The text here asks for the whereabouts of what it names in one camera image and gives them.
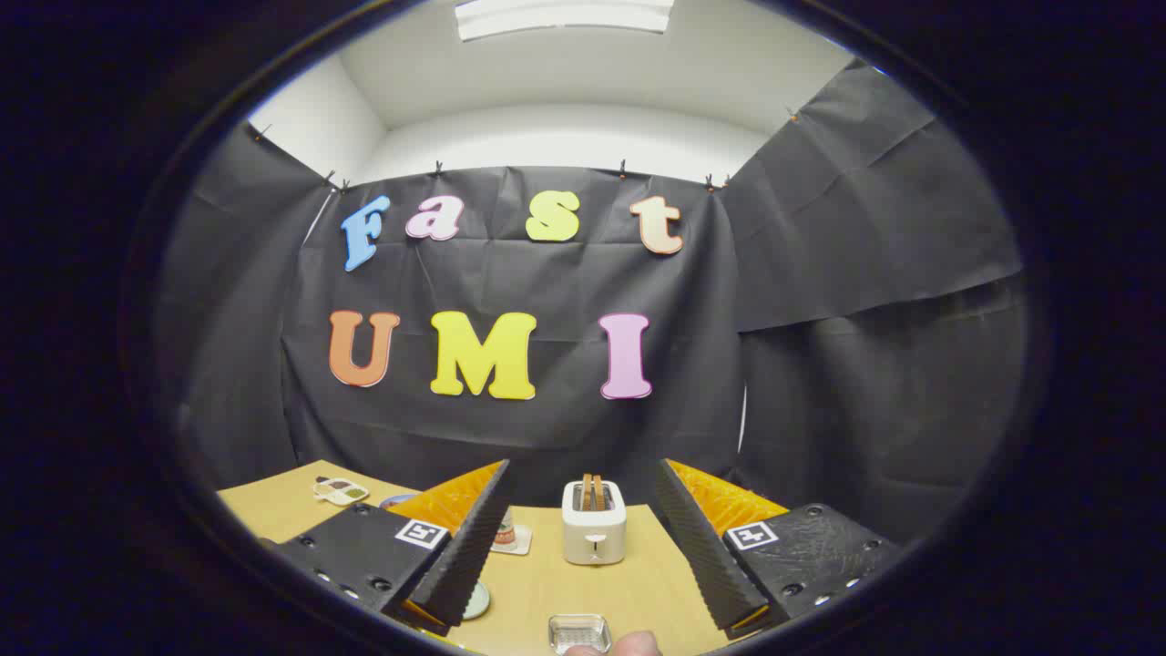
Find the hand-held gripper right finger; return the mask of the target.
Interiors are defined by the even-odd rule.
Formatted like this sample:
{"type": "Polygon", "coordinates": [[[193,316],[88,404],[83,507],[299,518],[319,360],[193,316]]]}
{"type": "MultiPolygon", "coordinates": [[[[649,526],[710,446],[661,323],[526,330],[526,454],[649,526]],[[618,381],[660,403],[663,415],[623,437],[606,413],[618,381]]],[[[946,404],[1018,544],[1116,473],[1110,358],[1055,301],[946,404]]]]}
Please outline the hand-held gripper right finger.
{"type": "Polygon", "coordinates": [[[794,509],[662,458],[655,495],[712,623],[745,639],[854,593],[899,546],[826,505],[794,509]]]}

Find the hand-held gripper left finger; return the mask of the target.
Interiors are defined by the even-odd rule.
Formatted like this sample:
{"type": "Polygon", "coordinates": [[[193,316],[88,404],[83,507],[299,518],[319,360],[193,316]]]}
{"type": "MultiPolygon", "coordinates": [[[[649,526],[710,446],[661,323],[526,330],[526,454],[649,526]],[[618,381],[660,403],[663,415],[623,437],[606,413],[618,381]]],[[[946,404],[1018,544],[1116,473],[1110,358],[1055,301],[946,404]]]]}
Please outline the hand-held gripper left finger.
{"type": "Polygon", "coordinates": [[[511,506],[507,458],[382,509],[353,481],[321,480],[340,501],[325,519],[265,546],[317,585],[371,613],[445,636],[462,623],[496,532],[511,506]]]}

